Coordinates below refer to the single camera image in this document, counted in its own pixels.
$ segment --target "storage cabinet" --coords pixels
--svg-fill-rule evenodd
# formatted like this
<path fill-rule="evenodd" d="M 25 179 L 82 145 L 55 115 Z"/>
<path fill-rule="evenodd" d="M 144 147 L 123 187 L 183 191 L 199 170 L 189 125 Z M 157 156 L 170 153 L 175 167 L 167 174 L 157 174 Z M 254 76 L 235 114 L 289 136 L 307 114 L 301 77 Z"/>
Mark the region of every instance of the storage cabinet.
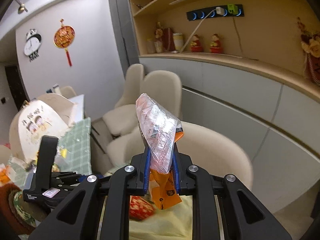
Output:
<path fill-rule="evenodd" d="M 256 155 L 268 127 L 217 101 L 182 90 L 182 115 L 185 122 L 202 125 L 225 135 L 249 156 Z"/>
<path fill-rule="evenodd" d="M 318 155 L 298 143 L 301 140 L 320 153 L 320 104 L 316 101 L 279 82 L 223 65 L 169 58 L 140 58 L 140 62 L 147 73 L 168 70 L 180 77 L 185 86 L 184 121 L 219 132 L 244 149 L 253 165 L 252 192 L 271 212 L 320 179 Z M 270 123 L 280 129 L 270 128 Z"/>
<path fill-rule="evenodd" d="M 253 160 L 253 176 L 253 194 L 273 213 L 320 179 L 320 161 L 296 142 L 270 129 Z"/>
<path fill-rule="evenodd" d="M 202 63 L 203 92 L 267 121 L 272 120 L 281 84 L 236 68 Z"/>
<path fill-rule="evenodd" d="M 274 124 L 320 153 L 320 104 L 316 101 L 284 86 Z"/>

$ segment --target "floor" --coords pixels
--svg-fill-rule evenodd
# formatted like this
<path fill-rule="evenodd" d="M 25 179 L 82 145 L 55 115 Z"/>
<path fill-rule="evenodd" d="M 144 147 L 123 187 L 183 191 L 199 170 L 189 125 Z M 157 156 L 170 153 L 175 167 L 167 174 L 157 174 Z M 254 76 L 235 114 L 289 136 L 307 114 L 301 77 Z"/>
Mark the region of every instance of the floor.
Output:
<path fill-rule="evenodd" d="M 106 149 L 112 141 L 104 121 L 99 119 L 92 123 L 100 135 L 97 139 Z M 106 173 L 113 167 L 108 155 L 104 154 L 94 142 L 91 142 L 92 170 L 101 174 Z M 320 189 L 320 182 L 316 183 L 310 190 L 300 198 L 279 210 L 274 214 L 283 227 L 290 233 L 292 240 L 298 240 L 311 225 L 313 219 L 310 217 L 316 195 Z"/>

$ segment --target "red tassel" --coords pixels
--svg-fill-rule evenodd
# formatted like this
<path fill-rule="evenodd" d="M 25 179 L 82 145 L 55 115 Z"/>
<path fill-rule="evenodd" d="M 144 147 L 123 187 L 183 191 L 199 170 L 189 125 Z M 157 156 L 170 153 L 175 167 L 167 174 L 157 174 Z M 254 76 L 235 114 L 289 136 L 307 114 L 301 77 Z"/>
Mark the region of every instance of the red tassel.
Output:
<path fill-rule="evenodd" d="M 68 58 L 68 62 L 69 62 L 69 66 L 72 67 L 72 63 L 71 63 L 71 59 L 70 59 L 70 55 L 69 55 L 69 51 L 66 49 L 66 54 L 67 54 L 67 58 Z"/>

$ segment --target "glass jar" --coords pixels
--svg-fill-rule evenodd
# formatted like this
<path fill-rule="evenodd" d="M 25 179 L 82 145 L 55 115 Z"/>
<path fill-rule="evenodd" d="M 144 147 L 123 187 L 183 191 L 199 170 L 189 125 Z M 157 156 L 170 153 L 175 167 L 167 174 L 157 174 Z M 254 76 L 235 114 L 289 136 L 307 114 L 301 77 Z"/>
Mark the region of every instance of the glass jar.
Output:
<path fill-rule="evenodd" d="M 152 39 L 147 39 L 147 51 L 148 51 L 148 54 L 156 53 L 155 45 Z"/>
<path fill-rule="evenodd" d="M 156 46 L 156 52 L 157 52 L 157 53 L 162 53 L 162 52 L 163 52 L 163 44 L 162 44 L 162 41 L 156 41 L 156 42 L 155 42 L 155 46 Z"/>

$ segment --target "metal screw cap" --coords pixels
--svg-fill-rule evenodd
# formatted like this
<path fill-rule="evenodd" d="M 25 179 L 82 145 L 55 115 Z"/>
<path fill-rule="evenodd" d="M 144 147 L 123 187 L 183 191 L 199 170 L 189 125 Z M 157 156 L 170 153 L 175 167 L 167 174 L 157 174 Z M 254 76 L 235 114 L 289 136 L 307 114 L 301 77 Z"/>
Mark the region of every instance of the metal screw cap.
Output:
<path fill-rule="evenodd" d="M 97 180 L 97 177 L 94 175 L 90 175 L 87 177 L 87 181 L 89 182 L 95 182 Z"/>
<path fill-rule="evenodd" d="M 195 165 L 191 165 L 191 166 L 189 166 L 189 171 L 192 171 L 192 172 L 196 172 L 196 171 L 198 171 L 199 170 L 199 168 L 197 167 L 197 166 L 195 166 Z"/>
<path fill-rule="evenodd" d="M 230 182 L 234 182 L 236 180 L 236 177 L 232 174 L 228 174 L 227 175 L 227 181 L 230 181 Z"/>
<path fill-rule="evenodd" d="M 128 165 L 128 166 L 126 166 L 126 167 L 124 168 L 124 170 L 125 170 L 126 172 L 131 172 L 131 171 L 134 170 L 134 167 L 133 167 L 132 165 Z"/>

